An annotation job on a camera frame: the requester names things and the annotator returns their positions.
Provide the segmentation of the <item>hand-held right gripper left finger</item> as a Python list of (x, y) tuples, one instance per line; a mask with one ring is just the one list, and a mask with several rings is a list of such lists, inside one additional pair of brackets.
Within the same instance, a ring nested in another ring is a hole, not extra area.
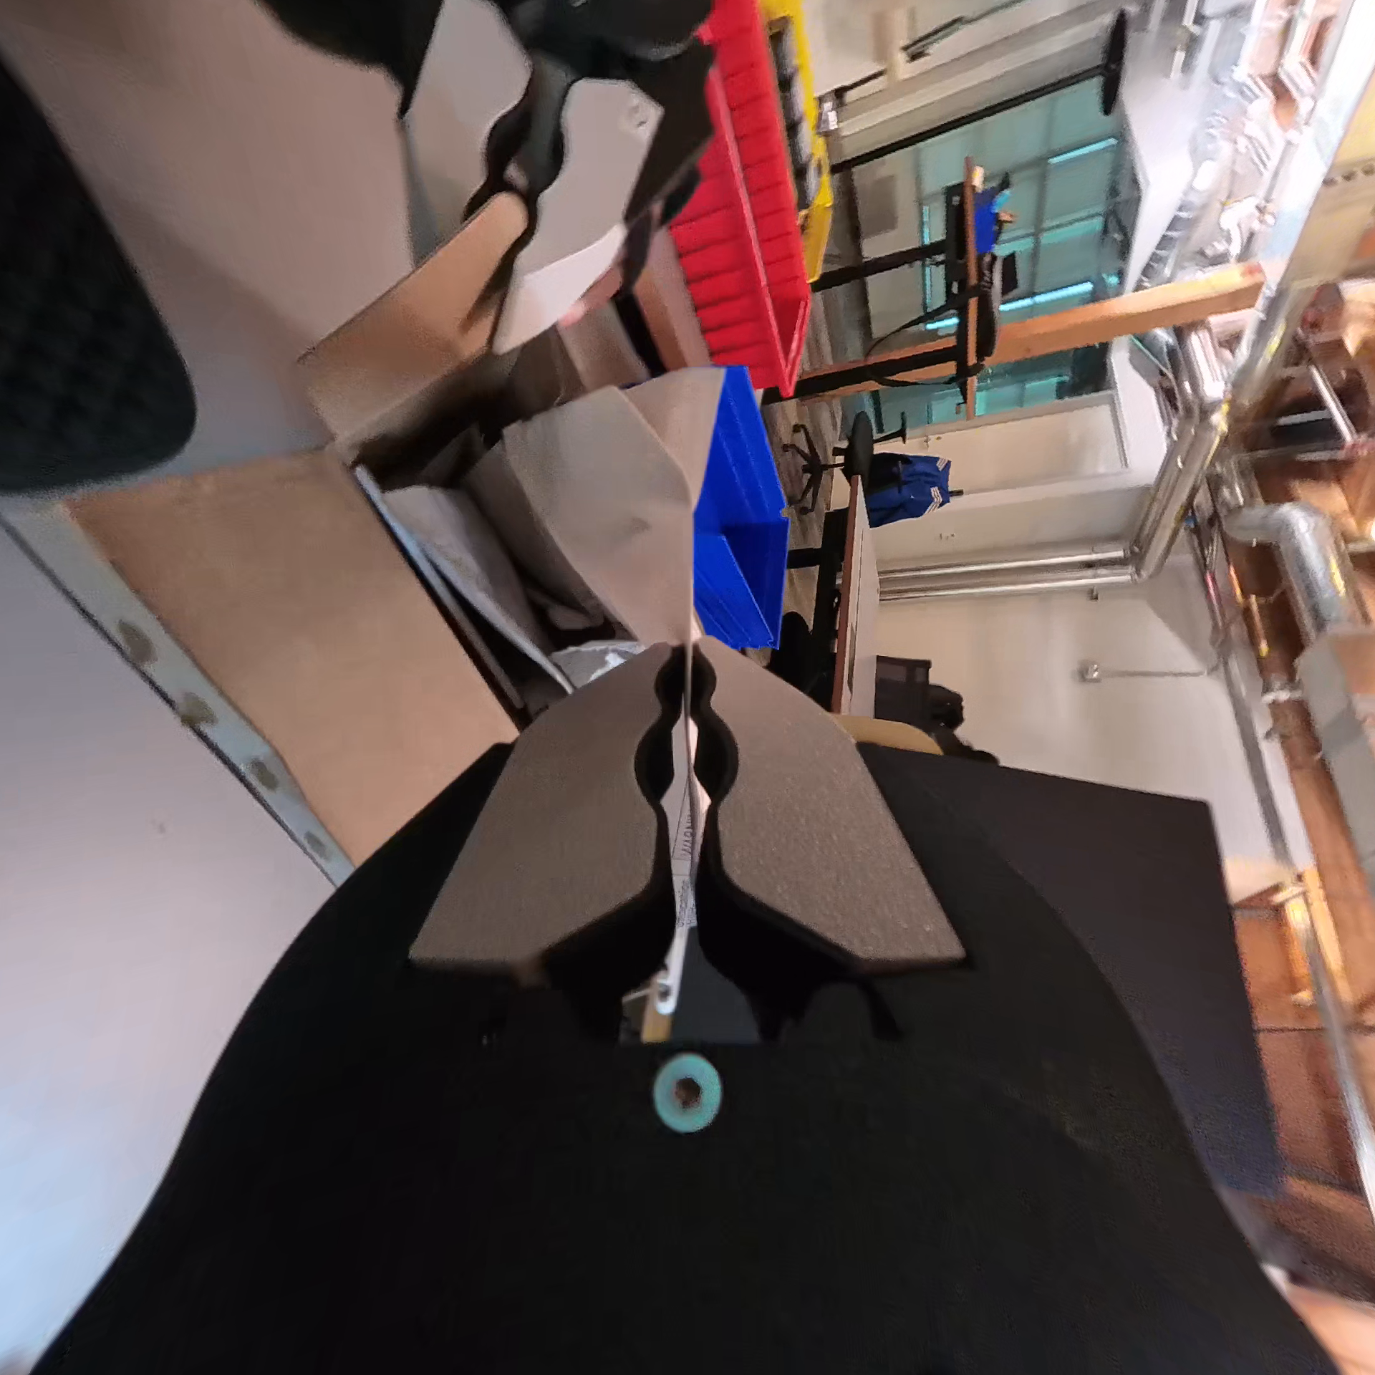
[(595, 1038), (675, 937), (674, 734), (684, 648), (647, 646), (527, 728), (440, 889), (409, 960), (553, 989)]

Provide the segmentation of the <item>black toy car box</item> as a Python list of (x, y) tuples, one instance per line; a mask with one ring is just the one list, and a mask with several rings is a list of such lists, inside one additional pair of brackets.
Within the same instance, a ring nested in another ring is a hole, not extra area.
[(391, 459), (495, 384), (495, 273), (527, 228), (495, 194), (425, 265), (288, 369), (305, 438), (5, 525), (313, 865), (353, 868), (491, 745), (512, 707), (387, 525), (357, 456)]

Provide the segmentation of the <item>background office desk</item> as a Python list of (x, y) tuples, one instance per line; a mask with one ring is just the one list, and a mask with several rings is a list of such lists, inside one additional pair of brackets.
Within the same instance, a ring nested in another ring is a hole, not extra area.
[(939, 342), (932, 352), (882, 352), (880, 342), (874, 342), (859, 360), (801, 376), (794, 380), (794, 401), (821, 404), (856, 393), (918, 384), (957, 387), (966, 417), (975, 417), (975, 387), (997, 336), (1004, 273), (994, 253), (997, 234), (1014, 224), (1014, 215), (1004, 212), (1005, 191), (1005, 181), (987, 190), (984, 167), (966, 159), (961, 184), (950, 184), (943, 191), (946, 234), (942, 241), (866, 259), (859, 265), (823, 270), (812, 284), (813, 293), (859, 284), (898, 267), (942, 263), (946, 281), (943, 301), (895, 328), (891, 336), (901, 336), (946, 317), (954, 319), (954, 329), (953, 338)]
[(713, 366), (708, 338), (697, 319), (689, 284), (667, 228), (647, 241), (646, 263), (635, 281), (619, 263), (612, 273), (612, 311), (629, 345), (629, 380), (643, 384), (675, 369)]

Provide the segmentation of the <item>yellow plastic storage bin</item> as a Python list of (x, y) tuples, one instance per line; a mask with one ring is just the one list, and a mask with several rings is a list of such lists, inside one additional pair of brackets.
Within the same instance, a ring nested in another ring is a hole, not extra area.
[(771, 55), (777, 107), (794, 177), (804, 265), (809, 281), (816, 281), (830, 241), (833, 190), (804, 3), (757, 3), (757, 8)]

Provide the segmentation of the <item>silver ceiling duct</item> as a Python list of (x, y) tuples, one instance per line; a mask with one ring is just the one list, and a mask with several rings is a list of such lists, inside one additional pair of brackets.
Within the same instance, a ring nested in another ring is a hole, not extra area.
[[(1232, 435), (1228, 366), (1205, 325), (1166, 332), (1177, 420), (1143, 512), (1129, 538), (1109, 551), (1073, 551), (1036, 558), (981, 563), (939, 563), (912, 572), (882, 572), (880, 598), (887, 604), (1001, 598), (1032, 591), (1098, 591), (1143, 584), (1166, 558), (1195, 510), (1205, 482), (1222, 480)], [(1243, 497), (1239, 477), (1221, 482), (1215, 510), (1232, 542), (1266, 543), (1277, 552), (1281, 584), (1297, 605), (1308, 639), (1329, 629), (1366, 625), (1347, 543), (1329, 517), (1314, 505), (1263, 505)]]

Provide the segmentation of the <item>grey desk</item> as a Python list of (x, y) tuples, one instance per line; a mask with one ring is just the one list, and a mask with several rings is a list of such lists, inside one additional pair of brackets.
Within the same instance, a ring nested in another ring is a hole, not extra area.
[[(263, 3), (2, 3), (195, 380), (165, 477), (305, 438), (289, 363), (409, 267), (398, 95)], [(2, 531), (2, 1372), (130, 1238), (336, 886)]]

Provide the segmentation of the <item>black pole stand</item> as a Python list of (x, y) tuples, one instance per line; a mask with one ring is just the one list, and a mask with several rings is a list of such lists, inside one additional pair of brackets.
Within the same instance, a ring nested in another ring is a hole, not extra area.
[(954, 3), (891, 48), (866, 79), (830, 87), (833, 167), (859, 167), (1098, 77), (1125, 3)]

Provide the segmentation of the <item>black stool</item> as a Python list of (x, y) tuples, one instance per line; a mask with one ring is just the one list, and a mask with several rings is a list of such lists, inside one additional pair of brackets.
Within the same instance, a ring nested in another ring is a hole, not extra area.
[(830, 448), (830, 459), (823, 459), (816, 453), (812, 431), (798, 424), (792, 429), (792, 441), (784, 442), (784, 453), (792, 453), (801, 459), (801, 470), (806, 477), (804, 490), (798, 498), (788, 498), (788, 508), (798, 512), (813, 512), (821, 501), (821, 486), (823, 477), (830, 470), (839, 470), (846, 480), (859, 480), (868, 482), (877, 442), (901, 442), (906, 441), (906, 417), (898, 417), (898, 429), (887, 435), (877, 435), (868, 412), (856, 412), (850, 420), (850, 429), (846, 435), (846, 442)]

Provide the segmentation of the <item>blue cloth bag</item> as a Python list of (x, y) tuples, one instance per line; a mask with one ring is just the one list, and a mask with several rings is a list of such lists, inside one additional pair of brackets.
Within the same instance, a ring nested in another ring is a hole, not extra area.
[(874, 453), (866, 480), (868, 527), (916, 522), (953, 498), (946, 456)]

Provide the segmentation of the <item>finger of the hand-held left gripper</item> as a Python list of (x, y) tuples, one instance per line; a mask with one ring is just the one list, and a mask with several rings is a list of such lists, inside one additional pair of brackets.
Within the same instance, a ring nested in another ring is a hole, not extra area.
[(457, 249), (461, 265), (509, 273), (529, 232), (532, 60), (495, 3), (440, 3), (403, 107), (415, 259)]
[(512, 256), (491, 352), (508, 356), (558, 328), (612, 270), (625, 245), (629, 197), (661, 107), (622, 79), (577, 79), (563, 95), (563, 159), (532, 200)]

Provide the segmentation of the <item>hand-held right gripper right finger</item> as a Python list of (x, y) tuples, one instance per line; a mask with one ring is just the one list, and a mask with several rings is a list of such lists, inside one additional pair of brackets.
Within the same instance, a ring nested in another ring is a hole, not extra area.
[(936, 889), (833, 713), (718, 639), (689, 658), (705, 827), (697, 931), (754, 1027), (816, 993), (966, 960)]

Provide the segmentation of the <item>red plastic storage bin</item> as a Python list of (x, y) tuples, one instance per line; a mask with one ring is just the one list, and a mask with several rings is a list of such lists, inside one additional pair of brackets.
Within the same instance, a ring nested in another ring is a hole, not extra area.
[(760, 7), (713, 3), (698, 36), (713, 50), (713, 138), (670, 236), (709, 359), (744, 366), (754, 390), (785, 401), (801, 376), (812, 284)]

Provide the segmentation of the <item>blue plastic storage bin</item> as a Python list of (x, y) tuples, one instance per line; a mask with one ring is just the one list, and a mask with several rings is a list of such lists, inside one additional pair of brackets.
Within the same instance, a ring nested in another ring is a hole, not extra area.
[(750, 372), (718, 369), (722, 396), (697, 498), (694, 600), (702, 632), (736, 652), (777, 648), (788, 518)]

